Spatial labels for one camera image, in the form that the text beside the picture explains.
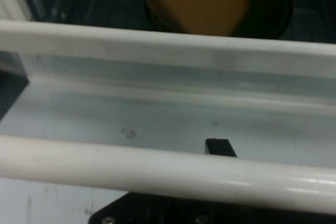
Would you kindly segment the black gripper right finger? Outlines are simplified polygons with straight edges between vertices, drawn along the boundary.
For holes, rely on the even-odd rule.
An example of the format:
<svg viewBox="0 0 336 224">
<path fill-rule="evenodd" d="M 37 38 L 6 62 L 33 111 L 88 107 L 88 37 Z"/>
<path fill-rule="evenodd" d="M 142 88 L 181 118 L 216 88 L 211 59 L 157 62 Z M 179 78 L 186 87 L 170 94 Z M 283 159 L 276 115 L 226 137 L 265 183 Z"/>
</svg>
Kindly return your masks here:
<svg viewBox="0 0 336 224">
<path fill-rule="evenodd" d="M 227 139 L 217 139 L 216 155 L 237 157 L 231 143 Z"/>
</svg>

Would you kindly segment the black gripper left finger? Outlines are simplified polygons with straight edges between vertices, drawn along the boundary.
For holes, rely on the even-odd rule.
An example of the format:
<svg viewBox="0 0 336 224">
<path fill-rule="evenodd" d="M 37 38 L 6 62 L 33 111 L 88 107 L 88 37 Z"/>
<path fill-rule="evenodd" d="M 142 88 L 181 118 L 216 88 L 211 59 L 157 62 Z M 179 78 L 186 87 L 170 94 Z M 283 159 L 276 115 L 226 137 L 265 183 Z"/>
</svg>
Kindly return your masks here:
<svg viewBox="0 0 336 224">
<path fill-rule="evenodd" d="M 216 139 L 208 138 L 205 141 L 205 153 L 210 155 L 215 155 L 216 151 Z"/>
</svg>

